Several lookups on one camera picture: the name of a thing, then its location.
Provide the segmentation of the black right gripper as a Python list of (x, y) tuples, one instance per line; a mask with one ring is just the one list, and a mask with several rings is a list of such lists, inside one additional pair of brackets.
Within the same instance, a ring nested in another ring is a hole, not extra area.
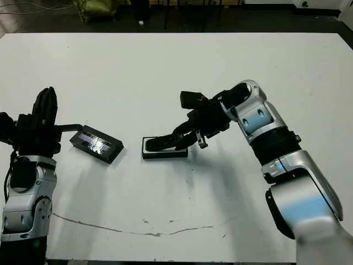
[(208, 146), (205, 138), (211, 138), (229, 129), (229, 117), (219, 103), (194, 109), (187, 114), (188, 121), (177, 126), (167, 138), (167, 149), (183, 150), (198, 143), (201, 149)]

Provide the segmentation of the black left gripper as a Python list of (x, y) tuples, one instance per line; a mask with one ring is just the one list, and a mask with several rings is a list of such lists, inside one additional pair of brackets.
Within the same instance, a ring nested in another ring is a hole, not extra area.
[(53, 156), (61, 151), (63, 132), (79, 131), (81, 124), (55, 125), (57, 95), (53, 87), (43, 89), (33, 105), (32, 114), (21, 114), (16, 129), (19, 155)]

